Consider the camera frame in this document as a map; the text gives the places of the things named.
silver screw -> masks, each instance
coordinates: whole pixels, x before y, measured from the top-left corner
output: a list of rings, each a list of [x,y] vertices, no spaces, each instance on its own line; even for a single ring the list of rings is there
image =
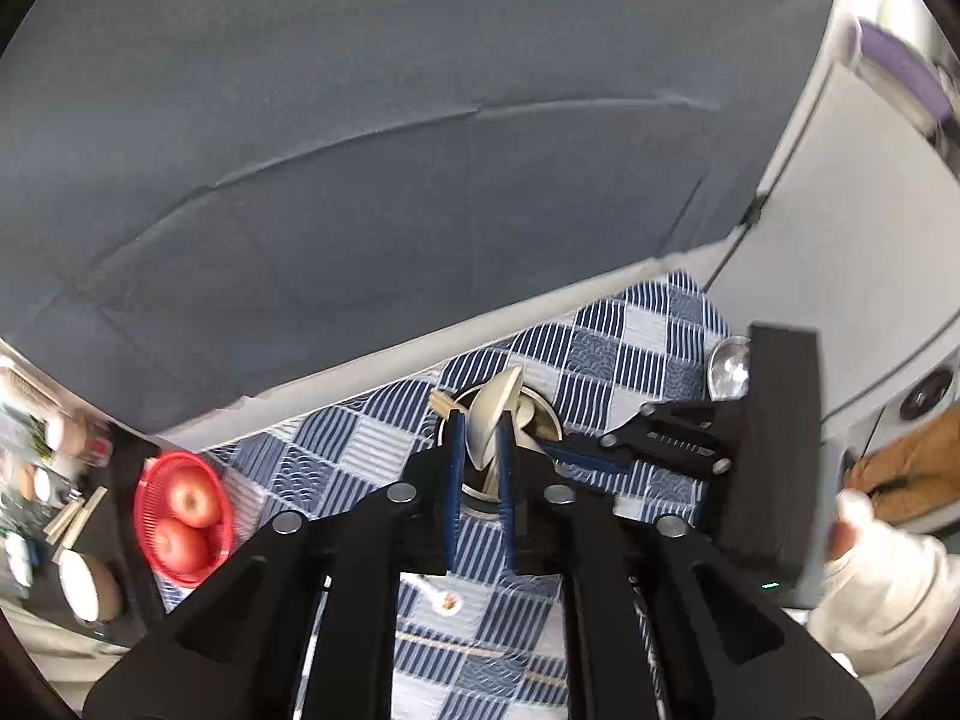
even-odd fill
[[[387,488],[387,498],[394,503],[410,503],[416,498],[416,488],[407,482],[397,482]]]
[[[544,498],[550,503],[563,504],[573,503],[577,494],[570,490],[567,485],[550,485],[544,490]]]
[[[667,514],[656,521],[656,529],[661,536],[666,538],[678,538],[683,536],[690,526],[683,517],[677,517],[675,514]]]
[[[274,530],[280,536],[288,536],[290,533],[296,533],[304,523],[304,518],[296,512],[281,512],[274,517]]]

patchwork tablecloth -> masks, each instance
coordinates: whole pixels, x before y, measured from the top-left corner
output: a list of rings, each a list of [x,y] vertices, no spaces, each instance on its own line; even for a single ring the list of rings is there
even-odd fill
[[[553,402],[567,431],[597,435],[646,401],[701,397],[704,356],[727,335],[698,286],[675,271],[206,456],[223,471],[243,541],[284,509],[339,514],[400,477],[410,454],[433,443],[434,388],[453,393],[523,365],[525,382]],[[629,475],[570,473],[615,493],[624,517],[690,518],[700,499],[699,483],[648,464]],[[184,598],[157,581],[168,608]],[[499,524],[467,516],[453,571],[430,581],[457,592],[463,609],[440,617],[401,583],[392,717],[566,717],[559,578],[512,573]]]

gray fabric partition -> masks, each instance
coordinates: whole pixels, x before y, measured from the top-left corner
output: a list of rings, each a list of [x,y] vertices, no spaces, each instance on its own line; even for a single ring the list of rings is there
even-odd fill
[[[38,0],[0,337],[146,432],[737,223],[832,0]]]

white panel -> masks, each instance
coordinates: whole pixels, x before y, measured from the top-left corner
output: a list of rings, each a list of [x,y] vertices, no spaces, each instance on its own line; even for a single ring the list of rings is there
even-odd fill
[[[830,413],[952,320],[958,230],[956,179],[893,108],[835,65],[760,224],[710,297],[734,332],[753,320],[819,329]]]

blue gripper pad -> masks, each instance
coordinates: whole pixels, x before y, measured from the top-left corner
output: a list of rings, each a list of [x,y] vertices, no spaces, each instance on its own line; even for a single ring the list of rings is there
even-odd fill
[[[464,483],[464,462],[467,461],[467,418],[450,413],[450,467],[446,470],[443,491],[443,550],[446,570],[452,571],[460,540],[460,488]]]
[[[515,550],[515,511],[512,495],[512,464],[517,445],[514,440],[514,423],[506,413],[496,426],[496,464],[500,470],[500,525],[503,527],[503,544],[506,550],[506,562],[510,568],[517,568]]]

